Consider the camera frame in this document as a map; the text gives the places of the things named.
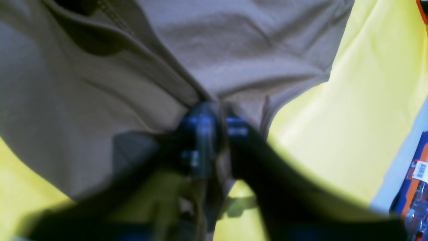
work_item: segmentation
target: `yellow surface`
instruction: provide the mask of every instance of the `yellow surface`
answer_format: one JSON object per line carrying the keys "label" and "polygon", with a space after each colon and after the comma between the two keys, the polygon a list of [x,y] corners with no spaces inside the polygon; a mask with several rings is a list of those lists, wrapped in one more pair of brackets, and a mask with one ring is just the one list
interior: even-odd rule
{"label": "yellow surface", "polygon": [[0,241],[10,240],[22,219],[69,198],[25,166],[0,138]]}
{"label": "yellow surface", "polygon": [[[279,111],[269,143],[310,179],[367,207],[427,96],[426,45],[414,0],[356,0],[329,82]],[[252,195],[240,181],[230,194]],[[27,214],[69,201],[0,140],[1,241]],[[258,209],[223,214],[214,240],[267,240]]]}

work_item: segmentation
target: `white sticker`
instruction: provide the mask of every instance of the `white sticker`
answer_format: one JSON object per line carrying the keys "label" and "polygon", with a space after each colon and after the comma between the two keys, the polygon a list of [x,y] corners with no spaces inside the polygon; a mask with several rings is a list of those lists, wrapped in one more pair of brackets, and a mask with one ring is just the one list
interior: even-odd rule
{"label": "white sticker", "polygon": [[418,161],[418,163],[416,163],[415,171],[413,172],[412,177],[414,179],[428,182],[428,174],[426,172],[427,166],[428,166],[428,163],[423,161]]}

